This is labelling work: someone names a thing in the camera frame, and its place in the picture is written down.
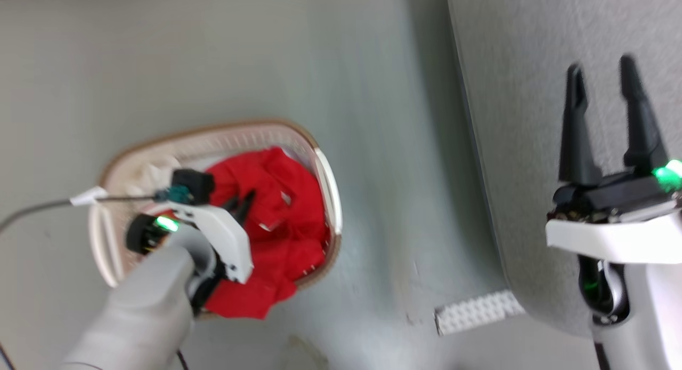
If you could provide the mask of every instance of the robotic arm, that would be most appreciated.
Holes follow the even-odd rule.
[[[127,247],[149,256],[112,290],[62,370],[168,368],[220,280],[248,280],[248,236],[228,210],[207,204],[212,190],[212,176],[175,171],[167,199],[183,222],[144,214],[131,222]],[[237,211],[242,222],[248,206]]]
[[[634,59],[621,58],[628,103],[626,170],[602,176],[568,69],[559,179],[548,246],[578,254],[581,294],[602,370],[682,368],[682,163],[669,160]]]

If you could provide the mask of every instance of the gray sofa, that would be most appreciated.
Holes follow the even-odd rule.
[[[626,106],[619,58],[631,52],[671,158],[682,156],[682,0],[450,0],[470,124],[509,287],[536,319],[587,336],[573,254],[545,246],[558,187],[565,72],[585,73],[592,148],[622,169]]]

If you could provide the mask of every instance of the oval basket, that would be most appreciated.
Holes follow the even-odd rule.
[[[329,240],[324,244],[324,264],[311,268],[295,283],[304,289],[329,272],[341,245],[343,217],[334,174],[326,156],[309,132],[287,120],[259,120],[214,125],[149,141],[114,158],[104,169],[100,186],[111,195],[141,195],[168,186],[174,168],[208,168],[229,156],[270,147],[282,147],[317,177],[324,201]],[[127,225],[140,212],[160,209],[152,202],[101,203],[90,209],[90,245],[105,282],[116,287],[142,260],[127,250]]]

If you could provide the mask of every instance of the white perforated strip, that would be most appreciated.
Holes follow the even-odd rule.
[[[436,328],[439,335],[448,335],[525,313],[512,291],[503,290],[439,307]]]

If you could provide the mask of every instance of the black cable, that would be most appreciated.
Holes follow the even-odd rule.
[[[190,368],[187,366],[187,362],[185,362],[185,356],[182,355],[182,351],[177,351],[177,358],[180,360],[180,365],[182,365],[183,370],[190,370]]]
[[[151,200],[156,198],[156,196],[144,196],[144,197],[107,197],[107,198],[98,198],[97,202],[128,202],[129,200]],[[29,206],[29,207],[24,207],[21,210],[17,210],[16,212],[8,215],[2,222],[0,222],[0,234],[2,234],[5,229],[10,227],[17,219],[21,219],[25,217],[26,215],[37,213],[37,212],[43,212],[44,210],[49,210],[49,209],[56,209],[57,207],[66,207],[66,206],[73,206],[71,203],[70,199],[59,199],[59,200],[53,200],[52,202],[44,202],[44,203],[39,203],[37,205]],[[7,365],[7,368],[9,370],[15,370],[14,364],[10,360],[9,356],[5,352],[5,349],[2,347],[2,344],[0,344],[0,357],[2,357],[2,360],[5,362],[5,365]]]
[[[9,356],[7,356],[7,353],[5,353],[5,348],[2,347],[2,343],[0,343],[0,356],[2,356],[2,360],[5,362],[7,370],[17,369],[14,367],[14,363],[12,363],[12,360],[10,360]]]

